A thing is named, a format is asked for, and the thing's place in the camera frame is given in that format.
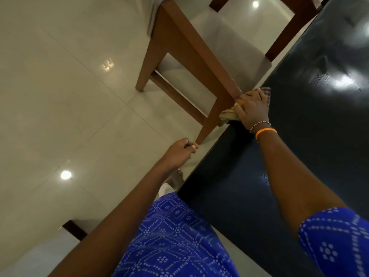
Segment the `orange wristband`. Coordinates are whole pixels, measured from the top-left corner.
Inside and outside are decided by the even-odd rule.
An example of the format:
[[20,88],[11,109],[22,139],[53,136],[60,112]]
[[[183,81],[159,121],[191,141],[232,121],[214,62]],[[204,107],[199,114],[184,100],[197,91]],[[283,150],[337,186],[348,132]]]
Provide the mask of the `orange wristband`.
[[255,135],[256,140],[258,139],[258,135],[259,135],[261,132],[263,132],[263,131],[267,131],[267,130],[274,131],[275,133],[277,133],[277,134],[278,134],[277,130],[275,130],[274,128],[264,128],[264,129],[261,129],[261,130],[259,130],[258,132],[256,132],[256,135]]

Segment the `person's left arm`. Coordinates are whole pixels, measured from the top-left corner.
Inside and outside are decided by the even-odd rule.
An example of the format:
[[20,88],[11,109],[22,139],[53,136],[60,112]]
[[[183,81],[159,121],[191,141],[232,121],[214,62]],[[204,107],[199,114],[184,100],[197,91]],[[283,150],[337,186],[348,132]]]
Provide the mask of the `person's left arm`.
[[110,276],[117,267],[161,184],[181,167],[198,145],[182,139],[169,147],[128,196],[78,244],[49,277]]

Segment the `black table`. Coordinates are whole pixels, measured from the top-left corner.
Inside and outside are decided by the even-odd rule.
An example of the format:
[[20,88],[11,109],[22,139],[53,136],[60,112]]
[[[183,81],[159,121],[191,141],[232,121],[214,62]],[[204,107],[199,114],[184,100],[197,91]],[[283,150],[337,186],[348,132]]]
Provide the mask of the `black table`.
[[[330,0],[264,86],[288,147],[369,219],[369,0]],[[321,275],[282,222],[259,146],[240,123],[179,196],[272,276]]]

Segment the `floor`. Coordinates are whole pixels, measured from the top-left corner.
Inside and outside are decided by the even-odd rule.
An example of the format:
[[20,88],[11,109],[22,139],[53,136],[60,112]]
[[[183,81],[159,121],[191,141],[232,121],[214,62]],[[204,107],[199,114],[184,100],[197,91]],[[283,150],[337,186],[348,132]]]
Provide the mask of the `floor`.
[[[153,83],[136,91],[149,39],[135,0],[0,3],[1,270],[69,219],[93,229],[171,143],[196,139],[201,127]],[[210,0],[178,3],[191,17]],[[279,0],[242,4],[226,20],[266,52],[293,14]],[[185,177],[224,130],[205,140]],[[240,272],[257,267],[224,241]]]

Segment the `person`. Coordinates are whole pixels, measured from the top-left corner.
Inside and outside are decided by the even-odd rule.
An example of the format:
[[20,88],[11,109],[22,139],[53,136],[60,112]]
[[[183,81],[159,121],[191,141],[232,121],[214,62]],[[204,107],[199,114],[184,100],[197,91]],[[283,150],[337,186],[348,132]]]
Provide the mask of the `person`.
[[[241,95],[234,109],[246,129],[257,135],[271,189],[291,234],[326,276],[369,276],[369,223],[288,149],[269,124],[266,101],[261,90],[252,91]],[[165,179],[197,148],[186,138],[171,145],[49,276],[238,276],[211,226],[175,192],[153,203]]]

